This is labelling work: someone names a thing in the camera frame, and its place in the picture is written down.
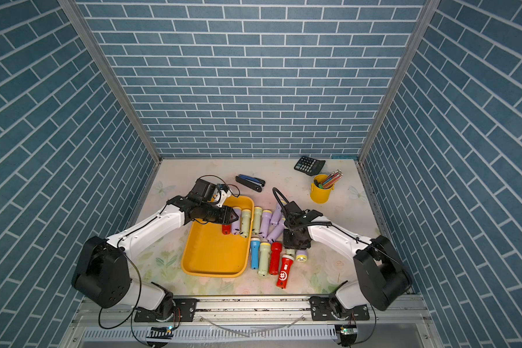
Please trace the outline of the dark red flashlight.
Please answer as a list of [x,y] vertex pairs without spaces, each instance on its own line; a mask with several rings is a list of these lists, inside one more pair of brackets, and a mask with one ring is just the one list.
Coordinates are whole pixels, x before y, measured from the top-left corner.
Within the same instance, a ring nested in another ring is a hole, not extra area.
[[231,225],[222,225],[223,235],[230,235],[232,232]]

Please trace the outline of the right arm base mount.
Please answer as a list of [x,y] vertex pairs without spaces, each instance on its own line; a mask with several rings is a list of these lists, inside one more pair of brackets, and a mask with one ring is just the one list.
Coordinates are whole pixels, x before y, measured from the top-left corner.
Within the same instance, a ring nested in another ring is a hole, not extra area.
[[346,307],[340,304],[336,293],[347,283],[348,281],[344,281],[330,294],[309,298],[312,321],[370,319],[367,305],[358,305],[351,309],[346,309]]

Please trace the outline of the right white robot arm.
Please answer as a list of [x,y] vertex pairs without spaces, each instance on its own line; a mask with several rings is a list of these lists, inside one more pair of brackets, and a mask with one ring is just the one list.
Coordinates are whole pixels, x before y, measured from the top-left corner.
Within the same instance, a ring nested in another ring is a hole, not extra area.
[[297,254],[322,243],[355,267],[357,281],[345,282],[331,293],[329,305],[338,318],[355,307],[371,305],[384,311],[412,287],[413,280],[397,250],[385,236],[370,238],[346,231],[317,210],[301,210],[295,202],[279,201],[285,218],[284,247]]

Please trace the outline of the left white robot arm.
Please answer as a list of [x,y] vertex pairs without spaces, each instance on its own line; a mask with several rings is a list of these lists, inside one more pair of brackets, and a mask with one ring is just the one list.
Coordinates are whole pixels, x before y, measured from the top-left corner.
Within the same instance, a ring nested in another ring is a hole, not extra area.
[[230,225],[238,215],[224,202],[233,196],[226,182],[212,184],[198,178],[185,196],[169,199],[156,213],[126,230],[106,238],[91,237],[81,250],[72,286],[102,309],[131,305],[148,310],[157,320],[168,320],[174,312],[173,293],[158,284],[147,284],[130,270],[136,258],[162,237],[186,224]]

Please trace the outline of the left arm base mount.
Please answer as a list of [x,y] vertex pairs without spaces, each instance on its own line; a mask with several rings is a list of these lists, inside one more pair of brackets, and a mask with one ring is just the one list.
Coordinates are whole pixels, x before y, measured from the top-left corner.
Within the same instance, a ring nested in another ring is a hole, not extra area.
[[173,293],[159,284],[144,286],[134,320],[138,323],[192,322],[197,304],[196,298],[175,298]]

